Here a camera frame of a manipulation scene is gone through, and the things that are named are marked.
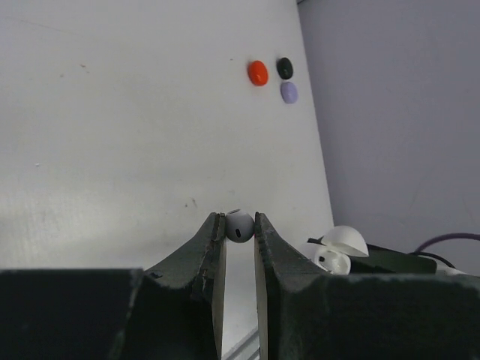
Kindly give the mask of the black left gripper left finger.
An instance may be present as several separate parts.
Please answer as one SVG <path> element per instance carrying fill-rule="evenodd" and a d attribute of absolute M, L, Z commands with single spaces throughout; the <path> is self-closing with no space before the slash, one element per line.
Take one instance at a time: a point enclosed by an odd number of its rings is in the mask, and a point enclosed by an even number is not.
<path fill-rule="evenodd" d="M 5 269 L 3 359 L 219 359 L 226 219 L 149 269 Z"/>

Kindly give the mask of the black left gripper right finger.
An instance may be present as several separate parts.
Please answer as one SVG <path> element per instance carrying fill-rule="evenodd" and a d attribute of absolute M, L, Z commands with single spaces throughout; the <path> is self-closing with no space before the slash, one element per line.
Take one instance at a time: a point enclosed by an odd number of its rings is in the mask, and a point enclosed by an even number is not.
<path fill-rule="evenodd" d="M 479 279 L 331 275 L 255 215 L 261 359 L 477 359 Z"/>

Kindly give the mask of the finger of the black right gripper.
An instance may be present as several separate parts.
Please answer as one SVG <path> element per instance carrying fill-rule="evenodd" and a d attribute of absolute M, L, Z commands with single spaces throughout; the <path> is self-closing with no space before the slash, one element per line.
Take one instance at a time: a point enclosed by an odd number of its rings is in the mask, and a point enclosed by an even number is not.
<path fill-rule="evenodd" d="M 351 257 L 351 274 L 435 274 L 437 263 L 428 258 L 367 244 L 369 256 Z"/>

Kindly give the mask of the white charging case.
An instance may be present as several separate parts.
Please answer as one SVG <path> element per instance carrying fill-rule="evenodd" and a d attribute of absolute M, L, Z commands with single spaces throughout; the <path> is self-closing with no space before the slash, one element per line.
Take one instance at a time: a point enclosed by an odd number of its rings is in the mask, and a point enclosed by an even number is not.
<path fill-rule="evenodd" d="M 320 238 L 309 238 L 298 251 L 332 275 L 348 275 L 352 257 L 369 257 L 364 237 L 351 226 L 335 226 Z"/>

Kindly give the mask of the orange charging case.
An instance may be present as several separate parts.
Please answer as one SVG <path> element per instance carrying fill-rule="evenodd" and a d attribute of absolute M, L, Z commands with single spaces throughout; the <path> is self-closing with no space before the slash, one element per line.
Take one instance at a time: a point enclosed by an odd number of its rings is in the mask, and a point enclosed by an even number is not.
<path fill-rule="evenodd" d="M 247 66 L 249 80 L 255 86 L 264 86 L 269 81 L 269 72 L 260 60 L 251 61 Z"/>

